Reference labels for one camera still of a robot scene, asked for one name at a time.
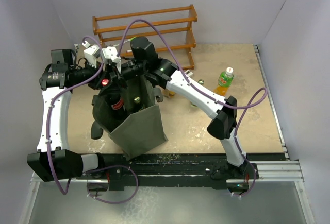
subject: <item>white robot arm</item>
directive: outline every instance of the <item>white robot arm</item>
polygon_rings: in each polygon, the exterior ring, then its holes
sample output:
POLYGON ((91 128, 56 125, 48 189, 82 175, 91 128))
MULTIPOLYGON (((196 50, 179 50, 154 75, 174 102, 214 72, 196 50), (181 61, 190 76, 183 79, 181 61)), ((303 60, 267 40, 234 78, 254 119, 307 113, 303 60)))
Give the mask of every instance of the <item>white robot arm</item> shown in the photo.
MULTIPOLYGON (((49 105, 52 99, 62 92, 63 89, 60 87, 47 88, 45 91, 42 91, 43 96, 43 120, 42 120, 42 130, 40 135, 39 144, 37 146, 37 151, 47 152, 46 145, 46 120, 49 105)), ((69 112, 69 103, 71 100, 71 92, 68 91, 62 94, 56 104, 53 107, 52 119, 51 119, 51 148, 52 151, 58 149, 69 149, 68 143, 68 112, 69 112)))
MULTIPOLYGON (((189 81, 198 89, 202 90, 204 93, 213 96, 216 100, 225 103, 225 97, 217 95, 202 85, 198 84, 196 81, 188 77, 189 81)), ((166 88, 170 91, 173 91, 184 98, 190 100, 196 106, 201 108, 211 119, 217 117, 219 110, 222 110, 223 105, 220 105, 214 101, 211 101, 209 98, 196 91, 191 85, 187 84, 186 80, 183 78, 182 73, 180 71, 175 71, 173 75, 171 75, 171 80, 168 81, 166 88)), ((220 142, 226 152, 228 163, 234 166, 240 166, 244 162, 244 158, 242 157, 236 143, 234 140, 235 128, 230 133, 230 138, 221 139, 220 142)), ((240 141, 237 137, 239 146, 241 151, 243 151, 243 155, 246 155, 246 152, 243 150, 240 141)))

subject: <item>gray fabric bag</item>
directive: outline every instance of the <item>gray fabric bag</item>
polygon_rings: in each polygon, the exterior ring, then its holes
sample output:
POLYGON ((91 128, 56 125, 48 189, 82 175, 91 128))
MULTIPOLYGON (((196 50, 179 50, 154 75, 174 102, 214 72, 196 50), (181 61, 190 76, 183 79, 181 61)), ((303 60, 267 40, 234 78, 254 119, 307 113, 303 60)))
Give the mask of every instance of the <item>gray fabric bag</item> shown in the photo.
POLYGON ((109 137, 123 149, 127 160, 144 154, 168 139, 164 134, 159 105, 155 104, 154 89, 144 76, 127 81, 128 88, 121 95, 126 110, 134 108, 134 98, 139 96, 145 109, 132 113, 116 127, 109 137))

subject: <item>beige floor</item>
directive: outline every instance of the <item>beige floor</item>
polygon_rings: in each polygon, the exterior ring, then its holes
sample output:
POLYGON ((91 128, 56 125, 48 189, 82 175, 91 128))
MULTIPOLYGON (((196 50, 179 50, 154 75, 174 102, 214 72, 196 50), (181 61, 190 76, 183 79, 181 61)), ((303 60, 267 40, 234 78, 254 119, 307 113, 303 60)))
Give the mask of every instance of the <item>beige floor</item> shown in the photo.
MULTIPOLYGON (((175 51, 179 61, 187 64, 183 51, 175 51)), ((193 49, 195 60, 193 79, 203 79, 205 87, 213 90, 221 71, 234 69, 235 78, 227 94, 246 105, 259 88, 264 87, 259 64, 251 44, 200 44, 193 49)), ((160 54, 170 59, 168 53, 160 54)), ((92 96, 97 94, 87 86, 73 92, 69 108, 68 137, 74 152, 121 153, 121 149, 104 134, 100 140, 90 139, 93 123, 92 96)), ((208 134, 210 119, 199 108, 179 95, 160 103, 164 131, 168 142, 150 153, 219 153, 224 152, 221 143, 208 134)), ((248 110, 239 130, 243 148, 247 152, 283 152, 276 122, 268 99, 248 110)))

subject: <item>purple cable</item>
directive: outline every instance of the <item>purple cable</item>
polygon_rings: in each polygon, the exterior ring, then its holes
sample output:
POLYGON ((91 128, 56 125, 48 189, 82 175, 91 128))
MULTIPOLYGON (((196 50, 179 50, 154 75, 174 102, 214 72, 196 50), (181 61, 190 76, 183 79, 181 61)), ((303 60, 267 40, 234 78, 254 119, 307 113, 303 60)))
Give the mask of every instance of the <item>purple cable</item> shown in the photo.
POLYGON ((93 38, 93 37, 91 37, 91 36, 89 36, 89 35, 85 36, 85 37, 82 39, 82 41, 85 41, 85 39, 87 39, 87 38, 93 40, 93 41, 94 41, 94 42, 100 47, 100 49, 101 49, 102 63, 101 63, 100 68, 97 70, 97 72, 96 72, 92 77, 88 78, 87 80, 85 80, 85 81, 83 81, 83 82, 81 82, 81 83, 79 83, 79 84, 76 84, 76 85, 74 85, 74 86, 72 86, 72 87, 69 87, 69 88, 67 88, 67 89, 64 89, 62 92, 60 92, 59 94, 57 94, 57 95, 52 99, 52 101, 51 101, 51 104, 50 104, 50 106, 49 106, 48 113, 47 113, 47 119, 46 119, 46 139, 47 139, 47 142, 46 142, 46 143, 47 143, 47 157, 48 157, 49 167, 50 167, 50 169, 51 169, 51 172, 52 172, 52 176, 53 176, 53 178, 54 178, 54 181, 55 181, 57 187, 59 188, 59 190, 61 191, 61 193, 62 193, 63 195, 66 195, 66 194, 68 193, 69 184, 70 184, 70 180, 71 180, 71 179, 68 180, 68 182, 67 182, 67 186, 66 186, 65 190, 63 190, 63 188, 62 188, 62 186, 61 186, 61 183, 59 182, 59 180, 58 180, 58 178, 57 178, 57 175, 56 175, 56 172, 55 172, 55 169, 54 169, 54 165, 53 165, 53 161, 52 161, 52 148, 51 148, 51 143, 50 143, 50 140, 51 140, 51 139, 50 139, 50 138, 51 138, 51 136, 50 136, 50 130, 51 130, 51 117, 52 117, 52 110, 53 110, 53 107, 54 107, 54 103, 55 103, 55 101, 56 101, 56 100, 57 100, 62 94, 64 94, 64 93, 66 93, 66 92, 68 92, 68 91, 71 91, 71 90, 73 90, 73 89, 75 89, 75 88, 77 88, 77 87, 79 87, 79 86, 82 86, 82 85, 84 85, 84 84, 90 82, 90 81, 93 80, 96 76, 98 76, 98 74, 99 74, 99 73, 102 71, 102 69, 103 69, 103 65, 104 65, 104 57, 103 57, 102 47, 101 47, 99 41, 97 41, 95 38, 93 38))
MULTIPOLYGON (((266 88, 261 88, 261 89, 259 89, 257 92, 255 92, 255 94, 251 97, 251 99, 249 100, 249 102, 247 103, 247 105, 251 104, 252 100, 253 100, 253 99, 254 99, 254 98, 255 98, 255 97, 256 97, 256 96, 257 96, 262 90, 264 90, 264 89, 266 89, 266 88)), ((248 189, 245 193, 243 193, 242 195, 237 195, 237 194, 235 195, 235 194, 234 194, 235 196, 238 196, 238 197, 240 197, 240 196, 245 197, 245 196, 246 196, 246 195, 252 190, 252 188, 254 187, 254 184, 255 184, 255 182, 256 182, 256 178, 257 178, 256 172, 254 171, 254 166, 253 166, 252 163, 246 158, 246 156, 242 154, 243 151, 242 151, 241 147, 239 146, 238 141, 237 141, 237 138, 236 138, 236 136, 237 136, 237 132, 238 132, 238 128, 239 128, 239 126, 241 125, 242 120, 243 120, 243 118, 244 118, 244 116, 245 116, 245 114, 246 114, 247 111, 248 111, 248 109, 245 109, 245 110, 243 111, 241 117, 240 117, 239 120, 238 120, 238 123, 237 123, 237 125, 236 125, 236 129, 235 129, 235 132, 234 132, 234 140, 235 140, 236 146, 237 146, 239 152, 241 153, 242 157, 243 157, 244 160, 249 164, 249 166, 252 168, 252 172, 253 172, 253 181, 252 181, 251 187, 249 187, 249 189, 248 189)))
POLYGON ((135 174, 135 172, 134 172, 132 169, 130 169, 130 168, 127 167, 127 166, 123 166, 123 165, 107 166, 107 167, 104 167, 104 168, 101 168, 101 169, 89 170, 89 171, 87 171, 86 173, 96 173, 96 172, 98 172, 98 171, 104 171, 104 170, 108 170, 108 169, 116 168, 116 167, 122 167, 122 168, 125 168, 125 169, 131 171, 131 173, 134 175, 134 178, 135 178, 135 181, 136 181, 136 188, 135 188, 135 191, 133 192, 133 194, 132 194, 129 198, 127 198, 126 200, 118 201, 118 202, 112 202, 112 201, 103 200, 103 199, 101 199, 101 198, 98 198, 98 197, 96 197, 96 196, 90 194, 90 192, 89 192, 89 190, 88 190, 88 188, 87 188, 87 193, 88 193, 88 195, 89 195, 91 198, 93 198, 93 199, 95 199, 95 200, 97 200, 97 201, 100 201, 100 202, 108 203, 108 204, 122 204, 122 203, 126 203, 126 202, 130 201, 130 200, 135 196, 135 194, 138 192, 138 189, 139 189, 139 180, 138 180, 138 176, 135 174))
POLYGON ((121 41, 120 41, 120 44, 119 44, 119 50, 118 50, 117 57, 119 57, 120 52, 121 52, 121 50, 122 50, 122 48, 123 48, 124 40, 125 40, 125 37, 126 37, 126 35, 127 35, 127 33, 128 33, 129 28, 130 28, 131 25, 134 24, 135 22, 144 22, 144 23, 147 23, 150 27, 152 27, 152 28, 154 29, 154 31, 159 35, 159 37, 160 37, 161 40, 163 41, 164 45, 165 45, 165 46, 167 47, 167 49, 169 50, 171 56, 173 57, 173 59, 175 60, 176 64, 178 65, 179 70, 181 71, 181 73, 182 73, 184 79, 187 81, 188 84, 190 84, 190 85, 192 86, 193 89, 195 89, 195 90, 196 90, 197 92, 199 92, 200 94, 203 94, 204 96, 208 97, 208 98, 211 99, 212 101, 214 101, 214 102, 216 102, 216 103, 218 103, 218 104, 221 104, 221 105, 223 105, 223 106, 225 106, 225 107, 227 107, 227 108, 231 108, 231 109, 244 109, 243 114, 242 114, 242 116, 240 117, 240 119, 239 119, 239 121, 238 121, 238 124, 237 124, 237 126, 236 126, 236 129, 235 129, 234 140, 235 140, 236 146, 237 146, 237 148, 239 149, 239 151, 240 151, 241 155, 243 156, 244 160, 245 160, 245 161, 246 161, 246 162, 247 162, 247 163, 253 168, 253 182, 252 182, 252 185, 251 185, 251 187, 249 188, 249 190, 246 191, 246 193, 244 193, 244 194, 241 195, 241 196, 246 196, 246 195, 252 190, 252 188, 253 188, 253 186, 254 186, 254 184, 255 184, 255 181, 256 181, 256 173, 255 173, 255 171, 254 171, 254 166, 253 166, 253 165, 251 164, 251 162, 250 162, 250 161, 249 161, 249 160, 248 160, 248 159, 242 154, 242 150, 241 150, 241 148, 240 148, 240 146, 239 146, 239 144, 238 144, 238 141, 237 141, 237 139, 236 139, 236 135, 237 135, 238 128, 239 128, 239 126, 240 126, 240 124, 241 124, 241 122, 242 122, 242 119, 243 119, 243 117, 245 116, 245 113, 247 112, 248 108, 255 107, 256 105, 260 104, 260 103, 266 98, 266 96, 268 95, 268 89, 266 89, 266 88, 261 88, 261 89, 259 89, 259 90, 258 90, 258 91, 252 96, 252 98, 250 99, 249 103, 247 103, 247 105, 246 105, 246 106, 243 106, 243 107, 234 107, 234 106, 228 105, 228 104, 223 103, 223 102, 221 102, 221 101, 219 101, 219 100, 213 98, 212 96, 210 96, 210 95, 204 93, 204 92, 201 91, 200 89, 196 88, 192 83, 190 83, 190 81, 189 81, 187 75, 185 74, 184 70, 182 69, 182 66, 180 65, 178 59, 177 59, 176 56, 174 55, 173 51, 171 50, 169 44, 166 42, 166 40, 165 40, 165 38, 163 37, 163 35, 158 31, 158 29, 157 29, 153 24, 151 24, 150 22, 148 22, 148 21, 146 21, 146 20, 144 20, 144 19, 136 19, 136 20, 132 21, 132 22, 126 27, 126 29, 125 29, 125 31, 124 31, 124 34, 123 34, 123 36, 122 36, 122 39, 121 39, 121 41), (258 101, 256 101, 256 102, 254 102, 253 104, 251 104, 252 100, 253 100, 253 99, 257 96, 257 94, 260 93, 262 90, 264 91, 263 96, 262 96, 258 101))

